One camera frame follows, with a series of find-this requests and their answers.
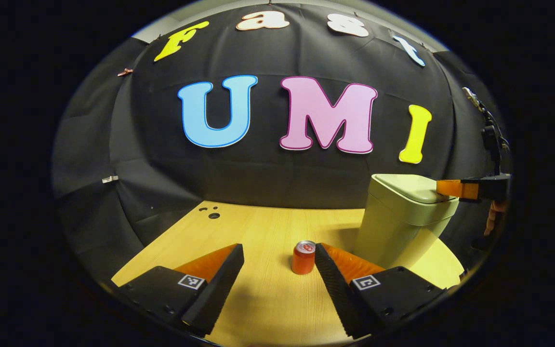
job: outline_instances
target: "white wall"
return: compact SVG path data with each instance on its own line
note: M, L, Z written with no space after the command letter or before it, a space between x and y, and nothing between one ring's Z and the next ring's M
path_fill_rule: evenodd
M164 35L209 15L243 6L267 4L268 2L268 0L200 0L166 14L135 33L132 37L145 42L152 42L159 35ZM422 42L432 52L449 50L422 29L372 2L365 0L272 0L274 4L293 2L331 7L343 13L354 9L359 17L399 31L416 42Z

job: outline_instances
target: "pink letter m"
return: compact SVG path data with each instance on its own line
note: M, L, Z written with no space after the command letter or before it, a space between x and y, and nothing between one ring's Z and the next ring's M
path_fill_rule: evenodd
M331 106L324 90L312 77L286 77L282 87L291 97L288 133L279 142L284 149L300 151L312 147L312 139L306 133L306 121L310 119L323 149L331 145L345 123L344 136L337 141L339 150L357 154L372 152L370 120L372 103L378 96L374 88L351 83Z

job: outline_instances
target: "can lid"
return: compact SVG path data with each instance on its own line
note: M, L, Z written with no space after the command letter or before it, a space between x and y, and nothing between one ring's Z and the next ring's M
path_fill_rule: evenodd
M304 240L300 241L295 248L301 253L311 254L315 252L316 244L310 240Z

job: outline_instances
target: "light wood tabletop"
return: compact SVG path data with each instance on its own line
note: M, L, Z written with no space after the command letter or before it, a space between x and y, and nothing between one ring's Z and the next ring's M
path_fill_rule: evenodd
M216 219L209 215L220 214ZM241 243L245 263L207 340L225 347L343 346L344 332L320 273L291 271L301 240L352 251L364 209L283 209L204 201L117 272L117 286L154 266L176 268L201 255ZM410 268L440 288L460 283L464 271L437 240Z

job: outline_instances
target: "blue letter u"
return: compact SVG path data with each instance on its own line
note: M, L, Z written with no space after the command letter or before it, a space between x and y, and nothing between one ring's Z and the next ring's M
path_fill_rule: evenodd
M188 140L200 147L226 147L241 140L250 127L250 89L257 82L252 75L223 81L222 85L231 91L231 121L222 129L207 124L207 93L213 85L198 82L181 88L177 96L183 103L183 132Z

